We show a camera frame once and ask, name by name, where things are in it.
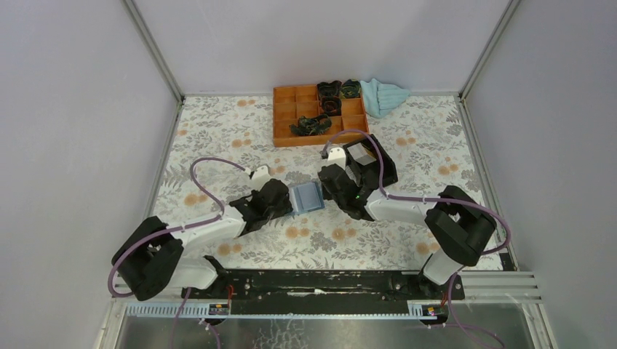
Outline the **light blue folded cloth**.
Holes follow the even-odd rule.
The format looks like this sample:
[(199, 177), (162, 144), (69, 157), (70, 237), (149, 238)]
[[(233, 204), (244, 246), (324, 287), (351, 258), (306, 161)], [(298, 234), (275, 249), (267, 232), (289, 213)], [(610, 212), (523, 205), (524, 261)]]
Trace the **light blue folded cloth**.
[(382, 119), (403, 104), (411, 96), (409, 89), (395, 84), (384, 84), (377, 79), (360, 81), (362, 99), (369, 116)]

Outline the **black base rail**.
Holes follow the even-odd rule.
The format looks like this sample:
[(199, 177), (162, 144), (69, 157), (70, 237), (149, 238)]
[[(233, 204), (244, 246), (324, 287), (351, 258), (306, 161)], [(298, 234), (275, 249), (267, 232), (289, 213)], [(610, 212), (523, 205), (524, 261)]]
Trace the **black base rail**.
[(253, 270), (228, 269), (206, 289), (183, 289), (192, 300), (222, 300), (231, 314), (399, 315), (408, 303), (444, 305), (464, 300), (462, 281), (435, 286), (402, 270)]

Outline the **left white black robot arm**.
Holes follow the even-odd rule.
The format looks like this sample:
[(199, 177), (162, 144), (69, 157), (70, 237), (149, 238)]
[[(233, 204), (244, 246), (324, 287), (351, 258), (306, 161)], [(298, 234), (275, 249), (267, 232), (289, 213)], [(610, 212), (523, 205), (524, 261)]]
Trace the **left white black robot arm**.
[(291, 213), (290, 189), (270, 179), (261, 189), (238, 198), (221, 214), (209, 214), (176, 227), (157, 216), (144, 219), (112, 257), (108, 290), (115, 297), (114, 279), (129, 288), (128, 296), (149, 300), (169, 287), (198, 289), (215, 299), (225, 292), (226, 280), (206, 258), (209, 244), (239, 238)]

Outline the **black rolled band centre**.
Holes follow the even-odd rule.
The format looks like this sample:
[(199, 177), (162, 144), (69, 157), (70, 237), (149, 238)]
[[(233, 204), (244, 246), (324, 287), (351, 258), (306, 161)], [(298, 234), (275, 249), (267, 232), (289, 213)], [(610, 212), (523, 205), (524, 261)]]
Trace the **black rolled band centre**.
[(320, 100), (320, 105), (323, 114), (327, 116), (341, 116), (342, 115), (342, 102), (339, 97), (325, 96)]

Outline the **black rolled band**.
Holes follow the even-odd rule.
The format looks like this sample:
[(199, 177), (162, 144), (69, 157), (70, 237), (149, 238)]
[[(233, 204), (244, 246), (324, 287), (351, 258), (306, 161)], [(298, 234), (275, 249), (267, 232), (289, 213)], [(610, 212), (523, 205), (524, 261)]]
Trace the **black rolled band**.
[(320, 105), (323, 114), (327, 116), (341, 116), (342, 115), (342, 102), (339, 97), (325, 96), (320, 100)]
[(325, 97), (339, 97), (341, 90), (342, 82), (339, 80), (334, 80), (332, 82), (320, 82), (317, 84), (317, 95), (318, 99), (321, 100)]
[(355, 99), (362, 96), (362, 85), (355, 79), (348, 79), (341, 84), (339, 97), (341, 99)]

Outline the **blue leather card holder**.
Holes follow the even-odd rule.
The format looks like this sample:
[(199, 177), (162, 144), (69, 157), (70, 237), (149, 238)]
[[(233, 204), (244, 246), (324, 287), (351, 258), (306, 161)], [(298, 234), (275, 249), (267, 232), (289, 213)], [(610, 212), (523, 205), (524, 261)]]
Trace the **blue leather card holder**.
[(291, 215), (300, 215), (325, 208), (321, 185), (307, 182), (290, 188)]

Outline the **black rolled band left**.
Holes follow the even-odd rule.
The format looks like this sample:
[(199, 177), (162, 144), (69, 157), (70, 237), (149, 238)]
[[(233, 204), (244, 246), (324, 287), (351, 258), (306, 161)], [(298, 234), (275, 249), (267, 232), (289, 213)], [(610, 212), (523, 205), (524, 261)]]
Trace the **black rolled band left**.
[(321, 100), (325, 97), (339, 97), (341, 90), (342, 82), (339, 80), (334, 80), (332, 82), (320, 82), (317, 84), (317, 95), (318, 99)]

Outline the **white card in box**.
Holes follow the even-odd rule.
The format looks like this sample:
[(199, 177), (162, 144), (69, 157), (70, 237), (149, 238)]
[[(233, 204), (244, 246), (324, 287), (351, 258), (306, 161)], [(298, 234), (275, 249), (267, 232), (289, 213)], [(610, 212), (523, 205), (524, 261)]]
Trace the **white card in box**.
[(347, 147), (351, 158), (360, 166), (367, 166), (377, 161), (375, 155), (362, 143), (356, 143)]

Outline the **black tangled band pile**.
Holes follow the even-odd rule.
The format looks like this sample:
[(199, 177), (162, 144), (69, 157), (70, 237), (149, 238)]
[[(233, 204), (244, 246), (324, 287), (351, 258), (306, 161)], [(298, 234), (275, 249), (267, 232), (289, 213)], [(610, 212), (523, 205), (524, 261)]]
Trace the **black tangled band pile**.
[(289, 125), (289, 129), (295, 136), (309, 137), (325, 134), (332, 124), (331, 118), (325, 114), (312, 118), (301, 116), (295, 124)]

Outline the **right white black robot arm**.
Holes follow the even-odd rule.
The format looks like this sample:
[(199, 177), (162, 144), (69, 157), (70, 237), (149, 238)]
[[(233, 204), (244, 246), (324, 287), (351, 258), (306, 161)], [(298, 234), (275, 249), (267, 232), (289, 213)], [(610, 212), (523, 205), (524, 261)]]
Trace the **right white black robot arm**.
[(496, 222), (454, 185), (433, 201), (388, 198), (378, 187), (380, 170), (377, 161), (353, 165), (350, 172), (330, 164), (322, 167), (318, 178), (327, 198), (355, 220), (407, 222), (431, 231), (439, 248), (421, 268), (417, 288), (421, 296), (434, 300), (446, 290), (454, 272), (477, 264)]

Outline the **orange compartment tray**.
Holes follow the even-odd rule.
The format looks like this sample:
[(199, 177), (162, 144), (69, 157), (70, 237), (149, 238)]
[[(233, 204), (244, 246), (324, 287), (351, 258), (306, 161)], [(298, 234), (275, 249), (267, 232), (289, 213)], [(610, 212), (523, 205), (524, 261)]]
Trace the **orange compartment tray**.
[(274, 145), (278, 148), (349, 143), (368, 133), (359, 81), (334, 80), (274, 88)]

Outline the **black rolled band top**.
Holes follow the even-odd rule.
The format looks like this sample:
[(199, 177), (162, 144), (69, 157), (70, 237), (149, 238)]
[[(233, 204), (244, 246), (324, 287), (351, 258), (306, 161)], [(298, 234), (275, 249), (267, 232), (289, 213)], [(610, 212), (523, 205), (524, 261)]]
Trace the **black rolled band top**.
[(341, 99), (355, 99), (362, 96), (362, 85), (355, 79), (348, 79), (341, 84), (339, 97)]

